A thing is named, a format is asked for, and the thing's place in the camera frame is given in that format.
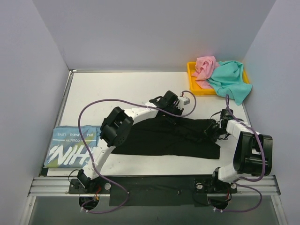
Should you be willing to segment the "black t shirt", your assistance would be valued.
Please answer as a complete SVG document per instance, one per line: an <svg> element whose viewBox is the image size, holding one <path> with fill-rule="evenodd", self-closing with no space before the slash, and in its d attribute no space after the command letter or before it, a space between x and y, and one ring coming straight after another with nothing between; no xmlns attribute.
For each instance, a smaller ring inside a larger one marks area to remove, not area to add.
<svg viewBox="0 0 300 225"><path fill-rule="evenodd" d="M210 119L171 119L162 116L143 120L132 126L126 141L116 147L116 155L164 156L219 159L220 146L204 131Z"/></svg>

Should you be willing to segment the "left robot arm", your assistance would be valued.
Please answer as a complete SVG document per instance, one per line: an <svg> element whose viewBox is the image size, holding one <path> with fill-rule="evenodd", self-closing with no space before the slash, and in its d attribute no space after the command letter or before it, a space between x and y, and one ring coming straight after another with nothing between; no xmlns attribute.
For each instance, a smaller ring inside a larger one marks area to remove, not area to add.
<svg viewBox="0 0 300 225"><path fill-rule="evenodd" d="M129 109L115 107L110 114L103 120L100 127L99 146L91 151L88 147L87 139L84 138L80 122L84 110L80 112L78 118L78 130L82 142L89 153L90 159L87 164L78 172L77 179L80 188L85 193L92 193L97 186L96 178L99 177L100 170L106 162L108 156L116 148L121 146L127 139L134 124L143 120L155 118L158 114L181 117L183 107L190 103L190 99L184 96L177 96L171 91L167 91L164 96L159 96L149 100L143 105L130 103L120 99L103 99L93 102L89 106L101 102L123 102L132 106Z"/></svg>

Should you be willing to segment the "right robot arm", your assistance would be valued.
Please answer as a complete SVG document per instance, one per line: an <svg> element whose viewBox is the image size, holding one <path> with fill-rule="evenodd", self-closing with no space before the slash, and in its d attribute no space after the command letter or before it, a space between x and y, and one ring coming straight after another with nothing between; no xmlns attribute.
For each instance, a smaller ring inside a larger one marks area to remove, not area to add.
<svg viewBox="0 0 300 225"><path fill-rule="evenodd" d="M244 120L235 118L231 109L216 114L220 115L220 120L212 120L204 133L214 141L233 136L237 144L233 161L213 172L209 181L211 190L220 192L235 181L257 182L268 176L272 169L272 137L254 131Z"/></svg>

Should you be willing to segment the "yellow plastic bin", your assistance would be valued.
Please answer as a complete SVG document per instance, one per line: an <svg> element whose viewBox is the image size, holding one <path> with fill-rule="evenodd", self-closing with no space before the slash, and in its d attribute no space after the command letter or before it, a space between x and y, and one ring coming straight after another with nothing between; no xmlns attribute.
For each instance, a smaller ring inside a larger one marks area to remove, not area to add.
<svg viewBox="0 0 300 225"><path fill-rule="evenodd" d="M202 89L200 88L196 82L195 82L195 77L192 77L192 74L195 72L195 64L196 62L189 62L187 64L187 72L188 72L188 77L189 77L189 82L190 82L190 90L192 93L195 95L210 95L210 94L216 94L214 89Z"/></svg>

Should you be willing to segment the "teal t shirt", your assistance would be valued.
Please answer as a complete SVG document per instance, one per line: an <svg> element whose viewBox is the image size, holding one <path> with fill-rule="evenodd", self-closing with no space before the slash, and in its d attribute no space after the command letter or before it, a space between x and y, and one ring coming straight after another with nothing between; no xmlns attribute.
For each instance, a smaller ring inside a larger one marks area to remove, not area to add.
<svg viewBox="0 0 300 225"><path fill-rule="evenodd" d="M219 61L219 67L213 70L207 80L216 94L229 96L236 105L241 105L252 90L252 85L243 81L244 65L239 61Z"/></svg>

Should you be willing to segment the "pink t shirt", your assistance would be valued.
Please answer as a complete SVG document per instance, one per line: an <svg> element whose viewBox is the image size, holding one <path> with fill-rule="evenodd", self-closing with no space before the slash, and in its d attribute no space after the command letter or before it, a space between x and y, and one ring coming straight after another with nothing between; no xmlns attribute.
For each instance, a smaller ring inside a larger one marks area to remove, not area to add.
<svg viewBox="0 0 300 225"><path fill-rule="evenodd" d="M202 89L212 89L208 82L212 73L220 64L214 56L204 56L196 59L195 72L192 77L195 77L196 84Z"/></svg>

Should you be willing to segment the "folded light blue t shirt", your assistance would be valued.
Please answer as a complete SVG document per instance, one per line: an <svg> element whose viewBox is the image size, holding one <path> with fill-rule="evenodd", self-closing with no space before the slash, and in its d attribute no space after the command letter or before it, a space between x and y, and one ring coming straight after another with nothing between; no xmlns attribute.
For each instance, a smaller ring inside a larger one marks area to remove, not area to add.
<svg viewBox="0 0 300 225"><path fill-rule="evenodd" d="M82 168L90 155L81 139L78 127L58 126L53 130L47 152L46 168Z"/></svg>

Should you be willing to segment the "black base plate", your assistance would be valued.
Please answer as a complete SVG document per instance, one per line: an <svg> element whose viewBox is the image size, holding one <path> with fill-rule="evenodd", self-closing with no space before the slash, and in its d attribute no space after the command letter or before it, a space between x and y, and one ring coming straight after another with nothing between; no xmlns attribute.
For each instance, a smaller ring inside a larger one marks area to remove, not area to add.
<svg viewBox="0 0 300 225"><path fill-rule="evenodd" d="M69 194L80 195L80 203L84 196L89 199L109 195L109 206L181 206L194 204L207 206L207 196L220 202L229 202L231 195L237 193L236 186L215 181L210 175L179 175L153 177L117 177L111 180L122 185L120 187L97 178L88 189L78 179L72 179Z"/></svg>

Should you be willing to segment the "aluminium front rail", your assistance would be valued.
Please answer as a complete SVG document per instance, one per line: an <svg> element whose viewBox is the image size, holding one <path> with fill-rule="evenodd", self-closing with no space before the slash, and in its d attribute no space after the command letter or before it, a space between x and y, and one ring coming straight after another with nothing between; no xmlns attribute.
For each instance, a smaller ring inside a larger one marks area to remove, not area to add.
<svg viewBox="0 0 300 225"><path fill-rule="evenodd" d="M246 187L255 188L265 196L281 195L275 176L265 177L258 182L239 180L238 184L238 195L258 195L257 192ZM67 177L36 177L32 181L28 196L93 196L93 194L70 194L69 185L70 182Z"/></svg>

